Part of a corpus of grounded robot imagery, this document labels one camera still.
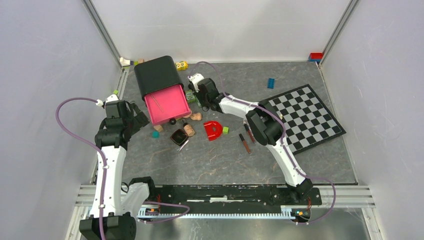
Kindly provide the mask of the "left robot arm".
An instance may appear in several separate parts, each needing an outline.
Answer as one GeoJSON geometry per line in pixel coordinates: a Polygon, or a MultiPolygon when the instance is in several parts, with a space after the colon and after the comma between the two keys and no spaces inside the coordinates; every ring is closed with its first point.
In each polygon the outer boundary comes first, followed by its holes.
{"type": "Polygon", "coordinates": [[[79,231],[87,240],[133,240],[140,208],[156,200],[157,190],[150,176],[136,177],[122,197],[122,171],[132,135],[149,120],[125,100],[107,102],[104,109],[106,117],[94,138],[100,149],[96,191],[88,218],[79,222],[79,231]]]}

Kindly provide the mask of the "black pink drawer organizer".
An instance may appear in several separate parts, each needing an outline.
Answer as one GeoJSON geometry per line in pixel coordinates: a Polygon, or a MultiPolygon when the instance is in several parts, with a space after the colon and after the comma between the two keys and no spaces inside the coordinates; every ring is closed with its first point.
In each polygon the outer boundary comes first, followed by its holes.
{"type": "Polygon", "coordinates": [[[139,63],[134,73],[152,125],[162,125],[191,112],[184,84],[171,56],[139,63]]]}

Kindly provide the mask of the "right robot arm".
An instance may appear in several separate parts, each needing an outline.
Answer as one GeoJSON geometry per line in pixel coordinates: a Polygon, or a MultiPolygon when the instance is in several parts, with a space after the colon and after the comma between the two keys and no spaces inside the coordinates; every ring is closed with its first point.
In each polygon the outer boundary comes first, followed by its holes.
{"type": "Polygon", "coordinates": [[[313,183],[298,165],[287,141],[285,124],[269,101],[250,102],[219,92],[211,78],[191,79],[189,88],[202,107],[247,121],[255,141],[271,152],[281,168],[289,199],[302,204],[309,198],[313,183]]]}

